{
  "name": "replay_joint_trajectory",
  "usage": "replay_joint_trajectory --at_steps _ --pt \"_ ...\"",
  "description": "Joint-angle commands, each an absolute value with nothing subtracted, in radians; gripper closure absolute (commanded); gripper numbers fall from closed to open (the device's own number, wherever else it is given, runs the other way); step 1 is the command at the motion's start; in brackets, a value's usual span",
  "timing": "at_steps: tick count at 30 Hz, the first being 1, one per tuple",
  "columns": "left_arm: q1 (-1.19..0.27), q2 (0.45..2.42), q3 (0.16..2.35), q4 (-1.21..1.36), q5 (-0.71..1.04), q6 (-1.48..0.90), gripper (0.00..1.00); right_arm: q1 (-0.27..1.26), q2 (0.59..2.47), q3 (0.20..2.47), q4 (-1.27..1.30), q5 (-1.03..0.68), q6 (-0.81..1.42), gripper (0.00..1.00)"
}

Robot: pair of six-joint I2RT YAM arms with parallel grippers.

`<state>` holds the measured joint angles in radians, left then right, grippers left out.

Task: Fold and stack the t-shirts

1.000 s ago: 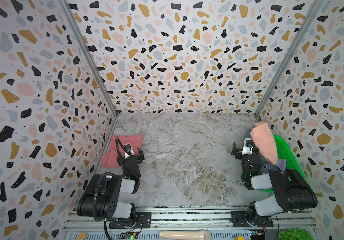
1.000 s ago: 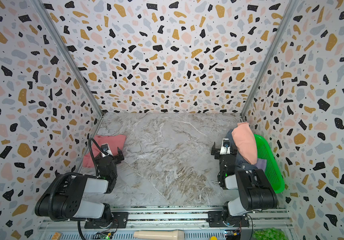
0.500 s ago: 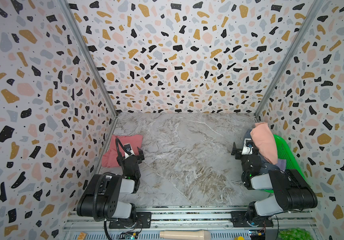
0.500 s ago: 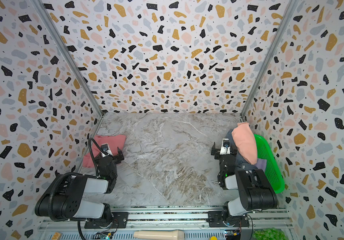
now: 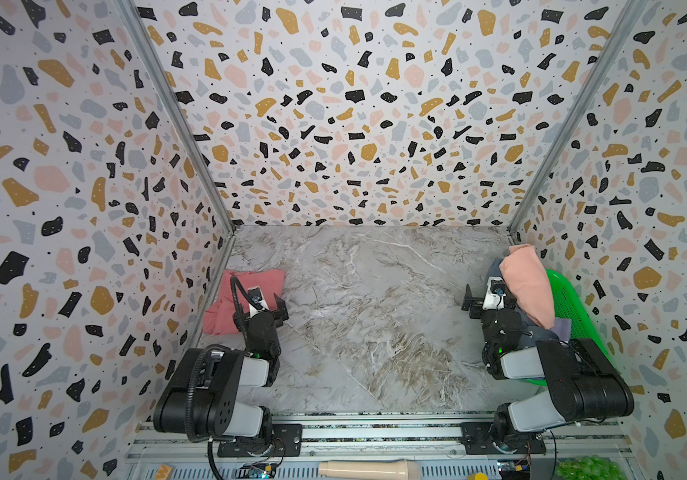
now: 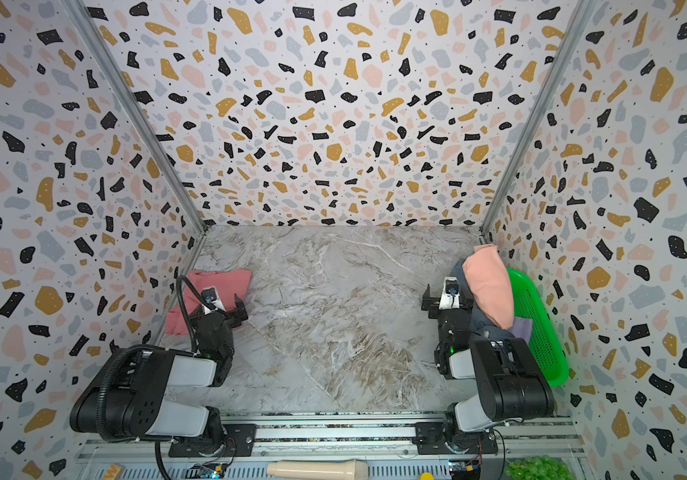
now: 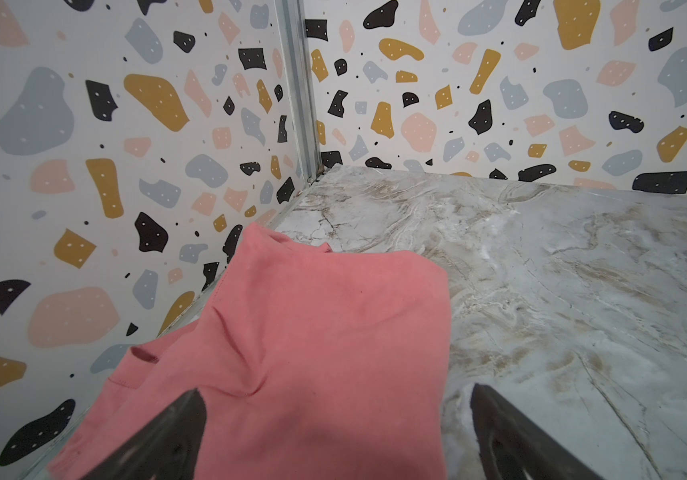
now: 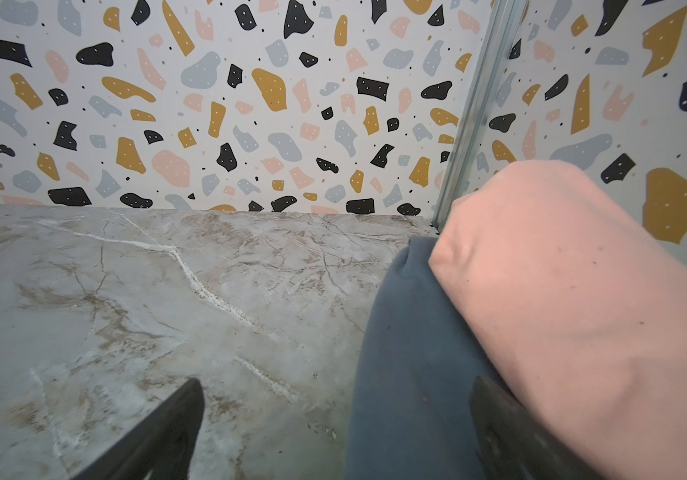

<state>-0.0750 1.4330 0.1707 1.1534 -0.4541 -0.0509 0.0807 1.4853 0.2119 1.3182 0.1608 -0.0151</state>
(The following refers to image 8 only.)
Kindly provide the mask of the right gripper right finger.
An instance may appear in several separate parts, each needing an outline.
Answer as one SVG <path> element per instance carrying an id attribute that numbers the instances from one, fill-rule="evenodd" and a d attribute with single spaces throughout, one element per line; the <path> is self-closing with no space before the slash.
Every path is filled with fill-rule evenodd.
<path id="1" fill-rule="evenodd" d="M 601 477 L 491 378 L 475 379 L 469 408 L 487 479 Z"/>

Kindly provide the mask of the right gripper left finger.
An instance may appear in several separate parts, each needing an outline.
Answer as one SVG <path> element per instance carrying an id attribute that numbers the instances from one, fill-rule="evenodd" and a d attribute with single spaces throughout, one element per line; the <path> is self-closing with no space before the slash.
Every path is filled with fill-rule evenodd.
<path id="1" fill-rule="evenodd" d="M 200 381 L 191 378 L 78 479 L 187 479 L 204 414 Z"/>

